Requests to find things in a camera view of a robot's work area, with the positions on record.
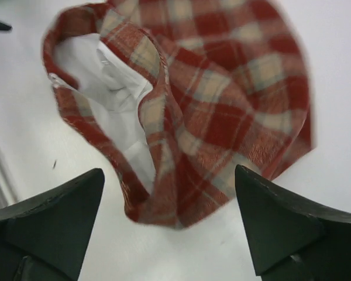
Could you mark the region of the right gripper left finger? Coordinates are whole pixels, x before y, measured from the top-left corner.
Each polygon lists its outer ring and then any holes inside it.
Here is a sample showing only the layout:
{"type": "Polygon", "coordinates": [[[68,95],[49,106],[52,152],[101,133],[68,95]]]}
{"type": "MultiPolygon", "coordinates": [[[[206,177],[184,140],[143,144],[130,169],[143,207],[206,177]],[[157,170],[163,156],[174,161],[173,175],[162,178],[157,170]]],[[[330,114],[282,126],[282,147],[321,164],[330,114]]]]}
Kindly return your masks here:
{"type": "Polygon", "coordinates": [[[0,281],[78,280],[104,183],[94,168],[0,209],[0,281]]]}

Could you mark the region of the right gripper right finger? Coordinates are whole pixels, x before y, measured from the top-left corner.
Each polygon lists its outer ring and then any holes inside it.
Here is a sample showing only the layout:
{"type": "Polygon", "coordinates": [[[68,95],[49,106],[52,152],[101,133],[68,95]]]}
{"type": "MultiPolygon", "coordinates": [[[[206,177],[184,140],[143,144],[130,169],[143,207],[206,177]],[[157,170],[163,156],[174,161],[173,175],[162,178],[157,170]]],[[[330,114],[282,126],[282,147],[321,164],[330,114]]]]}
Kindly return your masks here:
{"type": "Polygon", "coordinates": [[[284,189],[238,165],[235,189],[262,280],[351,281],[351,213],[284,189]]]}

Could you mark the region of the red plaid skirt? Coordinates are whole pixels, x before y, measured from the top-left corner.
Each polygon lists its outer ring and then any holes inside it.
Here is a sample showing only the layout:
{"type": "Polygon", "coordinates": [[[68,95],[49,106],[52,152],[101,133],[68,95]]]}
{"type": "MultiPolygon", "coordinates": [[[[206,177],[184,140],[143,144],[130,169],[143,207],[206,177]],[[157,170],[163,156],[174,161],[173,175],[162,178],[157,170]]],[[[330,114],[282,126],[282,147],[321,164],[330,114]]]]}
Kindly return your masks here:
{"type": "Polygon", "coordinates": [[[126,216],[187,228],[233,199],[234,170],[274,179],[312,149],[308,73],[270,1],[106,1],[62,11],[43,39],[43,64],[63,120],[111,163],[126,216]],[[154,162],[152,191],[109,140],[56,63],[67,39],[96,33],[149,83],[140,126],[154,162]]]}

